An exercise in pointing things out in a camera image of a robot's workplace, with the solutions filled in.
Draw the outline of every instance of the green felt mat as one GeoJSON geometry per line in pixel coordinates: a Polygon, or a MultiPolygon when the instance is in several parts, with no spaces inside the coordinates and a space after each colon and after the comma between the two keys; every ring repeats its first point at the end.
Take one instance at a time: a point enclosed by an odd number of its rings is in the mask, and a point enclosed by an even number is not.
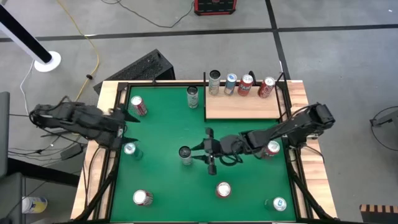
{"type": "Polygon", "coordinates": [[[203,88],[199,105],[190,109],[186,88],[133,87],[130,98],[141,96],[148,108],[141,123],[128,123],[125,136],[137,138],[144,152],[140,161],[121,154],[118,179],[111,211],[112,222],[220,222],[295,220],[292,195],[283,151],[272,159],[258,160],[242,155],[243,163],[226,167],[216,160],[217,175],[208,174],[207,165],[193,161],[184,166],[178,156],[181,146],[196,146],[205,138],[205,127],[214,129],[215,138],[251,129],[266,129],[276,120],[203,120],[203,88]],[[215,187],[227,181],[228,198],[218,198],[215,187]],[[132,201],[133,193],[145,189],[154,194],[149,207],[132,201]],[[267,198],[283,197],[283,212],[269,211],[267,198]]]}

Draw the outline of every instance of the gray floor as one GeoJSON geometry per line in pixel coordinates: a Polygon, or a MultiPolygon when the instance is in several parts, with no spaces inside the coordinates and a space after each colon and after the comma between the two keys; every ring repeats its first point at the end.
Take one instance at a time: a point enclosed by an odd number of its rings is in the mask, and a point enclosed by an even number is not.
{"type": "MultiPolygon", "coordinates": [[[[170,30],[148,24],[118,5],[109,6],[99,0],[64,2],[86,34],[170,30]]],[[[191,1],[123,3],[156,22],[169,25],[189,10],[191,1]]],[[[272,0],[271,3],[278,27],[398,23],[398,3],[393,0],[272,0]]],[[[72,22],[53,0],[8,0],[5,7],[35,36],[78,35],[72,22]]],[[[198,17],[191,12],[171,30],[271,27],[263,0],[239,0],[237,9],[230,16],[198,17]]],[[[361,203],[398,205],[398,152],[381,147],[371,136],[369,127],[369,119],[378,111],[397,104],[398,30],[284,32],[280,33],[280,38],[291,79],[304,80],[310,102],[326,103],[336,118],[336,124],[325,132],[320,143],[338,216],[342,220],[361,221],[361,203]]],[[[237,74],[253,70],[259,77],[276,77],[279,71],[271,33],[98,39],[93,42],[98,48],[101,65],[95,80],[81,98],[89,104],[96,104],[98,100],[91,86],[153,49],[159,49],[174,65],[177,79],[201,78],[203,72],[212,69],[237,74]]],[[[62,63],[49,73],[34,70],[27,79],[24,89],[30,109],[37,103],[56,104],[64,95],[74,98],[85,75],[96,63],[95,53],[86,40],[46,41],[42,44],[59,52],[62,63]]],[[[31,58],[14,43],[0,43],[0,91],[11,92],[11,113],[25,113],[19,84],[30,63],[31,58]]],[[[398,148],[393,126],[383,126],[375,131],[383,142],[398,148]]],[[[39,138],[43,133],[27,119],[12,117],[10,147],[46,147],[51,139],[39,138]]],[[[54,148],[67,144],[57,141],[54,148]]],[[[48,161],[51,158],[57,160],[59,155],[18,157],[40,165],[52,162],[48,161]]],[[[82,158],[60,162],[53,167],[75,172],[81,169],[82,158]]],[[[27,191],[34,189],[36,184],[27,182],[27,191]]],[[[27,222],[67,220],[75,189],[59,187],[45,184],[36,193],[49,198],[51,204],[45,213],[29,215],[27,222]]]]}

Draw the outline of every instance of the yellow cable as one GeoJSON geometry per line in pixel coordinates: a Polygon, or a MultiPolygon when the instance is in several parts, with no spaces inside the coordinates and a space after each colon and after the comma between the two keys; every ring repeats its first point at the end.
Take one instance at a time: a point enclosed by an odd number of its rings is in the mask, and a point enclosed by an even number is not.
{"type": "MultiPolygon", "coordinates": [[[[79,29],[79,27],[77,26],[75,20],[73,19],[73,17],[70,15],[68,9],[65,8],[65,6],[60,2],[60,0],[57,0],[58,4],[62,7],[62,9],[68,14],[70,20],[72,20],[73,24],[75,25],[77,31],[79,32],[80,35],[82,35],[83,37],[85,37],[91,44],[91,46],[93,46],[95,54],[97,55],[97,64],[95,65],[95,68],[93,69],[93,71],[90,73],[90,75],[93,77],[95,71],[97,71],[98,66],[100,65],[100,55],[98,54],[97,48],[94,46],[94,44],[92,43],[92,41],[86,36],[84,35],[81,30],[79,29]]],[[[86,87],[87,83],[88,83],[88,78],[86,79],[86,81],[84,82],[84,84],[81,86],[79,94],[77,94],[77,97],[75,99],[75,101],[78,101],[81,94],[83,93],[84,88],[86,87]]]]}

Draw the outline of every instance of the wooden table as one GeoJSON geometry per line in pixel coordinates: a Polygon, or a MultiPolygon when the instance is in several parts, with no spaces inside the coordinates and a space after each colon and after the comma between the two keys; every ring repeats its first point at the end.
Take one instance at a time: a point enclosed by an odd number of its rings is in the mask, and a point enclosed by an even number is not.
{"type": "MultiPolygon", "coordinates": [[[[130,83],[150,83],[151,81],[105,81],[103,82],[101,93],[99,95],[98,105],[97,107],[104,111],[104,113],[108,113],[110,108],[113,108],[116,100],[117,87],[119,82],[130,82],[130,83]]],[[[172,81],[157,81],[161,82],[202,82],[201,80],[172,80],[172,81]]],[[[307,95],[305,93],[304,84],[301,80],[288,80],[287,85],[289,88],[290,101],[292,104],[291,111],[294,112],[300,109],[303,106],[308,105],[307,95]]],[[[122,92],[121,101],[124,101],[124,97],[126,95],[126,91],[122,92]]],[[[275,111],[278,111],[278,107],[271,111],[272,116],[275,116],[275,111]]],[[[320,151],[319,143],[317,140],[308,139],[307,144],[316,150],[320,151]]],[[[88,173],[88,166],[93,159],[93,154],[98,148],[98,144],[95,141],[90,141],[88,143],[86,156],[85,156],[85,165],[84,169],[86,170],[86,174],[88,173]]],[[[98,190],[100,184],[100,176],[102,165],[104,162],[105,150],[100,149],[95,155],[92,168],[90,173],[90,184],[88,187],[88,201],[94,197],[95,193],[98,190]]],[[[111,154],[109,159],[109,169],[113,164],[113,155],[111,154]]],[[[307,182],[307,187],[317,202],[322,206],[322,208],[331,216],[336,217],[335,205],[333,203],[333,198],[331,196],[330,187],[328,177],[326,175],[325,166],[322,162],[322,158],[313,153],[312,151],[302,150],[301,160],[303,164],[303,170],[305,174],[305,179],[307,182]]],[[[297,189],[297,198],[300,207],[300,213],[303,218],[307,217],[305,213],[305,204],[303,196],[299,190],[297,189]]],[[[99,218],[105,217],[105,210],[108,203],[109,196],[109,188],[104,193],[101,208],[99,210],[99,218]]],[[[83,170],[80,175],[79,186],[77,188],[75,203],[73,204],[71,218],[76,218],[80,215],[80,213],[84,210],[85,207],[85,185],[84,185],[84,177],[83,170]]]]}

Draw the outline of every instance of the blue soda can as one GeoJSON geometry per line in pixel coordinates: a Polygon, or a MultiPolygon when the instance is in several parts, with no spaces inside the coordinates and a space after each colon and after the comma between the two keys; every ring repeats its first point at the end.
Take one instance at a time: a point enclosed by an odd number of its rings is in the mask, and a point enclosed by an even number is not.
{"type": "Polygon", "coordinates": [[[124,146],[124,153],[131,155],[136,160],[142,159],[142,156],[144,155],[144,153],[133,142],[127,143],[124,146]]]}
{"type": "Polygon", "coordinates": [[[237,80],[237,76],[235,74],[228,74],[226,77],[226,83],[224,88],[224,93],[226,95],[232,95],[234,93],[235,84],[237,80]]]}

